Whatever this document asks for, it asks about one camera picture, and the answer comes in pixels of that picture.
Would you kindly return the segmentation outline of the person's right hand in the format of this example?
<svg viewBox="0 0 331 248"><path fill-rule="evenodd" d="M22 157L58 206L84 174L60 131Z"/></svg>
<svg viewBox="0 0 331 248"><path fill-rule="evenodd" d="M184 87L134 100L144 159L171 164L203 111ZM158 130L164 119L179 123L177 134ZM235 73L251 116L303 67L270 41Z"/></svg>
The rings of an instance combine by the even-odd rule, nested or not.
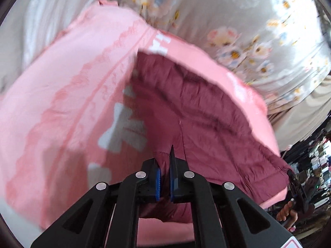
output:
<svg viewBox="0 0 331 248"><path fill-rule="evenodd" d="M287 230L290 230L290 228L295 224L298 219L298 213L293 210L293 206L294 202L290 200L276 215L276 220L278 222L284 222L283 226Z"/></svg>

